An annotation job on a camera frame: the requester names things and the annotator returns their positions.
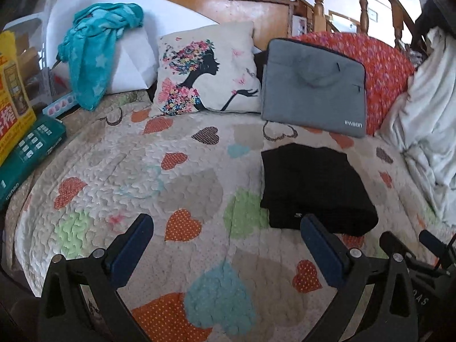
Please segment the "black pants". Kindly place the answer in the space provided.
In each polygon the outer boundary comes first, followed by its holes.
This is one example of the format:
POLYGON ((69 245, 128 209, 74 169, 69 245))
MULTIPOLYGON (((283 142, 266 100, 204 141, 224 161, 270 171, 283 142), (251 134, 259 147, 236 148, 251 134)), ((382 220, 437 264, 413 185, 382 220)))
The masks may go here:
POLYGON ((359 174, 347 154, 327 147, 286 144, 261 152, 261 208, 269 226, 299 230, 314 215, 328 232, 360 237, 379 222, 359 174))

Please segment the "pink paint palette box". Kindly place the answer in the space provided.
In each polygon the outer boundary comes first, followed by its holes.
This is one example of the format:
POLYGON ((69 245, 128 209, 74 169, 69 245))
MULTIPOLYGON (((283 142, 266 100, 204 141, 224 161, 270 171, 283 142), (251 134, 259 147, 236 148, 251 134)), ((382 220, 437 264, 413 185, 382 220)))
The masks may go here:
POLYGON ((63 95, 42 110, 42 114, 47 117, 57 118, 68 110, 78 105, 73 92, 63 95))

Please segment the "white storage shelf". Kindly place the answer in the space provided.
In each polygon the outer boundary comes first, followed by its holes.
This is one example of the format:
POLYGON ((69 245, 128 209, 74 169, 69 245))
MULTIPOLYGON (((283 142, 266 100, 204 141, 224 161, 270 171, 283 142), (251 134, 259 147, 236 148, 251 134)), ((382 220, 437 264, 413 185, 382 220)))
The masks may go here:
POLYGON ((52 103, 46 29, 44 13, 23 16, 4 27, 4 31, 15 35, 19 74, 31 105, 36 109, 43 109, 52 103))

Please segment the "green box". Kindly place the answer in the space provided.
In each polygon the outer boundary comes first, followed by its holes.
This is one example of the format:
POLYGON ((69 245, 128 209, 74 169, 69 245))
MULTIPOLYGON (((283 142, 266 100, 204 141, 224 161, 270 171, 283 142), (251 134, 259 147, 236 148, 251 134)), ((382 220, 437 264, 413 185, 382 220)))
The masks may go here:
POLYGON ((37 166, 66 139, 62 121, 42 115, 1 165, 1 208, 37 166))

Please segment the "grey laptop bag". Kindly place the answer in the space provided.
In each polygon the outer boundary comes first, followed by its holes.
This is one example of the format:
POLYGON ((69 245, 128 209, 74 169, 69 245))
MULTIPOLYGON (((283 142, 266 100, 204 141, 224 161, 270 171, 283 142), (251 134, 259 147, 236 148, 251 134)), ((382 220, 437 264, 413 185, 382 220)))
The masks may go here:
POLYGON ((272 39, 261 81, 261 117, 350 137, 367 134, 366 70, 334 50, 272 39))

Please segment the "red floral pillow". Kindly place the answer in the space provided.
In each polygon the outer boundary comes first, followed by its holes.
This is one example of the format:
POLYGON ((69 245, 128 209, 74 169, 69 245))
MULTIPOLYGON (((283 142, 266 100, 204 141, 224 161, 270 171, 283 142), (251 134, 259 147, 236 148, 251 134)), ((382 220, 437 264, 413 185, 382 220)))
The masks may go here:
POLYGON ((296 40, 339 52, 364 65, 366 70, 367 134, 380 129, 396 98, 406 92, 415 72, 399 51, 373 37, 349 32, 311 32, 296 40))

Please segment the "white pillow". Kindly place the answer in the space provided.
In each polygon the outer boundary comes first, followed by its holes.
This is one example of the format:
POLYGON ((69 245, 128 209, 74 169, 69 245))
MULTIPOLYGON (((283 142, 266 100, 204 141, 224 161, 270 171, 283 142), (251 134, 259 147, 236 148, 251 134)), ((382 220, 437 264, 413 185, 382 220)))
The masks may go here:
POLYGON ((144 12, 141 28, 129 29, 116 43, 108 93, 148 89, 157 79, 158 38, 215 22, 168 0, 55 0, 46 32, 46 58, 54 66, 58 45, 72 27, 74 15, 94 3, 136 3, 144 12))

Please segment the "white cushion with woman print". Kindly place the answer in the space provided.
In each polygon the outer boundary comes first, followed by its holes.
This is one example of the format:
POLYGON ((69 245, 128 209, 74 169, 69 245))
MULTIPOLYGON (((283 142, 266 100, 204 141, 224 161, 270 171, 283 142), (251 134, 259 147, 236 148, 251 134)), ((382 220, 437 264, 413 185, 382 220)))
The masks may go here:
POLYGON ((165 115, 260 111, 254 23, 205 26, 158 40, 154 105, 165 115))

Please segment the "white crumpled blanket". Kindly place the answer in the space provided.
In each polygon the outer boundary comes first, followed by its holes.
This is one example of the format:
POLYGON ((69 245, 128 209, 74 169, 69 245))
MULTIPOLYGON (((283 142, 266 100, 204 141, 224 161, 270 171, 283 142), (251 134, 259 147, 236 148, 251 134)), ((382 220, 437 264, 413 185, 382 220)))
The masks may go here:
POLYGON ((403 156, 436 217, 455 224, 455 38, 432 28, 432 53, 410 76, 376 136, 403 156))

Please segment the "yellow red printed bag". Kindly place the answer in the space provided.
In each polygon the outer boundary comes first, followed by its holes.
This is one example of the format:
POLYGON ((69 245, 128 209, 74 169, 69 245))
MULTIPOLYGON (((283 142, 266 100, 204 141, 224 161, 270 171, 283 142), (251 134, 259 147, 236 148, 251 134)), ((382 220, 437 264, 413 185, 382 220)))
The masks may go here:
POLYGON ((0 164, 36 121, 23 79, 13 32, 1 33, 0 164))

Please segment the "heart pattern quilt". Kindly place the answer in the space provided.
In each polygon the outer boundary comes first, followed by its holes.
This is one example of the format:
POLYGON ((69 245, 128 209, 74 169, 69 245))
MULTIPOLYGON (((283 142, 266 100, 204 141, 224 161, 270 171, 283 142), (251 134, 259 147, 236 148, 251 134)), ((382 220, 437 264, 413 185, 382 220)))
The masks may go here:
POLYGON ((379 222, 344 242, 368 256, 384 256, 379 238, 390 231, 433 264, 419 233, 455 234, 377 138, 247 113, 166 117, 143 93, 108 97, 64 124, 67 140, 12 195, 7 265, 40 293, 53 256, 89 256, 149 214, 152 240, 119 293, 153 341, 301 341, 331 302, 335 289, 300 233, 271 228, 260 206, 264 150, 296 143, 347 155, 379 222))

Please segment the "teal star blanket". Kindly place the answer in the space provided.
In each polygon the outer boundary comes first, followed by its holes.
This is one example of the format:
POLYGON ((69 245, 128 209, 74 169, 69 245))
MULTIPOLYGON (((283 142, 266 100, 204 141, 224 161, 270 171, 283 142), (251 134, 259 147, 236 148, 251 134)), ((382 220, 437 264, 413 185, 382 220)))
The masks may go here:
POLYGON ((56 60, 68 65, 72 91, 83 109, 97 108, 110 86, 117 41, 142 27, 143 19, 135 3, 96 3, 74 15, 56 60))

